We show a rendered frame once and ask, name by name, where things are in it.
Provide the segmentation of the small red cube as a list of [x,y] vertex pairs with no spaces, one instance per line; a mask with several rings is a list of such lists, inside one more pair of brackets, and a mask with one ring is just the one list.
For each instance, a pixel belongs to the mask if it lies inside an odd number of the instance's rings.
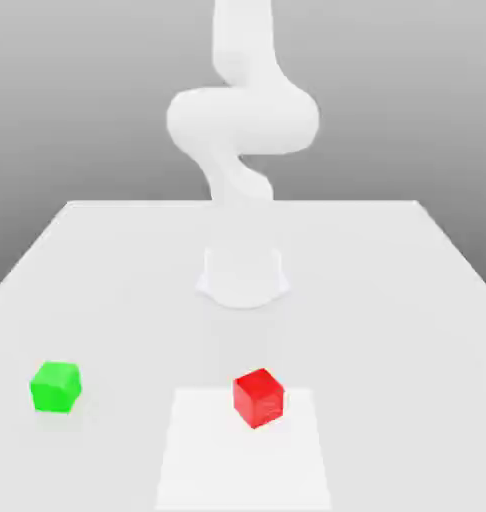
[[234,409],[252,429],[284,413],[284,387],[265,368],[236,378],[232,392]]

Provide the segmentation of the small green cube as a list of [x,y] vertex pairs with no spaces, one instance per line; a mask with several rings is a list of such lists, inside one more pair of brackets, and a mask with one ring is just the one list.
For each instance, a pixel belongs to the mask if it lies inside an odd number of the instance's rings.
[[70,362],[45,361],[29,388],[37,411],[68,414],[82,392],[79,367]]

